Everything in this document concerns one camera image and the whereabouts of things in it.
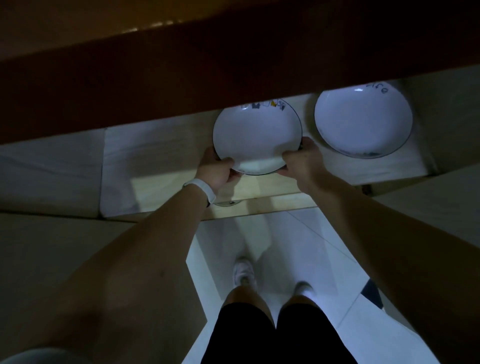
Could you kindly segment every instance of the leg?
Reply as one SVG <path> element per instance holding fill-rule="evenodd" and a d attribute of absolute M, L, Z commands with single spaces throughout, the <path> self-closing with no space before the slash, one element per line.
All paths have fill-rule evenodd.
<path fill-rule="evenodd" d="M 202 364 L 269 362 L 275 325 L 265 301 L 256 292 L 253 268 L 239 259 L 234 289 L 228 294 L 215 324 Z"/>
<path fill-rule="evenodd" d="M 320 352 L 323 352 L 322 355 L 328 355 L 325 352 L 329 352 L 332 362 L 356 363 L 327 316 L 312 300 L 314 297 L 312 287 L 300 282 L 292 298 L 280 310 L 277 322 L 278 354 L 285 360 L 301 363 L 311 362 Z"/>

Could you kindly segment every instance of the plate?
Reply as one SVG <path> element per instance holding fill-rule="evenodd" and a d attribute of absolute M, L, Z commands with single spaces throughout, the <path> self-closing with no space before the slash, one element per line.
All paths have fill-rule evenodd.
<path fill-rule="evenodd" d="M 223 109 L 213 127 L 218 156 L 232 157 L 233 170 L 257 176 L 285 166 L 282 153 L 298 150 L 301 137 L 300 118 L 281 99 Z"/>
<path fill-rule="evenodd" d="M 405 97 L 387 82 L 324 91 L 315 124 L 336 151 L 354 158 L 395 152 L 410 136 L 413 114 Z"/>

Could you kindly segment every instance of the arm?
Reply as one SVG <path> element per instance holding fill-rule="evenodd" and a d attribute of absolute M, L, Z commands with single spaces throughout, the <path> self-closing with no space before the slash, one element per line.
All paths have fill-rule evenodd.
<path fill-rule="evenodd" d="M 479 358 L 480 250 L 392 210 L 329 173 L 310 138 L 284 153 L 287 169 L 362 268 L 442 363 Z"/>
<path fill-rule="evenodd" d="M 232 165 L 231 158 L 216 160 L 211 147 L 195 177 L 216 194 L 237 177 L 230 170 Z M 165 316 L 172 304 L 185 304 L 168 300 L 175 297 L 175 278 L 185 269 L 207 203 L 203 190 L 189 184 L 92 256 L 51 300 L 50 310 L 42 312 L 43 325 L 29 347 L 60 347 L 88 359 L 110 349 L 118 352 L 132 342 L 138 320 L 144 320 L 139 317 L 146 304 L 155 302 L 158 314 Z M 99 333 L 105 330 L 108 340 L 99 342 Z"/>

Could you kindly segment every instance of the shoe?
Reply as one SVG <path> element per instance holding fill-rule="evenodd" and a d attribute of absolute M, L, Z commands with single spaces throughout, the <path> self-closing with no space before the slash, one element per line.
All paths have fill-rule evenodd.
<path fill-rule="evenodd" d="M 247 258 L 239 258 L 233 266 L 233 288 L 251 286 L 257 292 L 257 281 L 253 273 L 253 265 Z"/>
<path fill-rule="evenodd" d="M 310 298 L 312 301 L 315 301 L 317 294 L 313 287 L 308 284 L 307 282 L 298 282 L 295 286 L 295 290 L 293 291 L 294 296 L 305 296 Z"/>

